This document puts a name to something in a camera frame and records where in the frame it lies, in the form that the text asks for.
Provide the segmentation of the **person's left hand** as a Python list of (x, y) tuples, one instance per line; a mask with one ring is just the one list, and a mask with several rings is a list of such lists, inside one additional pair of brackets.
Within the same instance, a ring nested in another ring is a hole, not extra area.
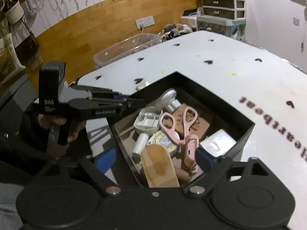
[(59, 145), (58, 139), (60, 135), (60, 127), (66, 123), (65, 118), (58, 118), (50, 115), (40, 114), (38, 116), (39, 124), (42, 128), (48, 129), (50, 131), (50, 136), (48, 137), (48, 148), (47, 153), (51, 157), (61, 158), (65, 155), (67, 149), (71, 142), (74, 142), (80, 132), (85, 128), (86, 121), (79, 122), (72, 129), (69, 130), (68, 138), (66, 140), (66, 145)]

